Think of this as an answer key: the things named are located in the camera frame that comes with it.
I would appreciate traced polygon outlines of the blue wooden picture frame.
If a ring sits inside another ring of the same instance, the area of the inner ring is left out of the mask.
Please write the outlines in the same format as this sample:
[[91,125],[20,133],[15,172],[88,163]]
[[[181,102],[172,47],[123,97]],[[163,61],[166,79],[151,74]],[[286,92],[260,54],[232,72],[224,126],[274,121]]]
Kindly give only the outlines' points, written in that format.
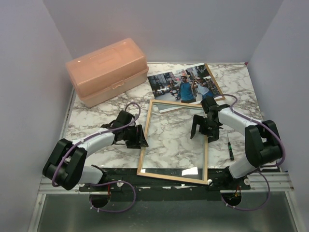
[[191,136],[194,116],[204,117],[201,105],[150,100],[137,175],[186,183],[208,183],[208,141]]

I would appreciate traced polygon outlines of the photo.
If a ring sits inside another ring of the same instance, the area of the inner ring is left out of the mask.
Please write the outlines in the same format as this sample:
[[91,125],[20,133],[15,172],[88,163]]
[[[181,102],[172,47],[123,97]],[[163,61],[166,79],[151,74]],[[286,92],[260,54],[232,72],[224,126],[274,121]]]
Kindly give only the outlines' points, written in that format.
[[152,72],[148,80],[157,100],[199,104],[206,96],[219,96],[218,101],[225,99],[206,63]]

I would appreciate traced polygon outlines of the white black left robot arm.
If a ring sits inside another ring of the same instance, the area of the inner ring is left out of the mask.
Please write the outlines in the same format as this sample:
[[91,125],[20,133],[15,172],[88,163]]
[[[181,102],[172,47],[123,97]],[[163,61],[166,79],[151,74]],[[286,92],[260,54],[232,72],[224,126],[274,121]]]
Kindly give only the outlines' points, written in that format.
[[59,140],[42,170],[43,176],[50,179],[54,187],[66,190],[77,184],[90,184],[97,191],[104,190],[107,179],[103,169],[96,165],[85,166],[85,161],[90,155],[119,141],[125,142],[129,149],[148,147],[142,125],[136,125],[139,116],[122,110],[115,120],[103,124],[91,135],[74,141]]

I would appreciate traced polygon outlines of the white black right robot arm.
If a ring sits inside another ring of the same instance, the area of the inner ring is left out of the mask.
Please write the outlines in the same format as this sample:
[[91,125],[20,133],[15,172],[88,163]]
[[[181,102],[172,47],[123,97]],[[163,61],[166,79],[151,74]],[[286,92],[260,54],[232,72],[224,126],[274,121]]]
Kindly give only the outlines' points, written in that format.
[[239,185],[240,178],[263,165],[285,157],[285,149],[276,124],[272,120],[260,121],[237,112],[233,105],[218,105],[213,97],[201,101],[205,117],[194,115],[190,138],[199,132],[207,136],[208,143],[217,141],[223,125],[241,133],[245,138],[245,156],[226,167],[220,180],[227,189]]

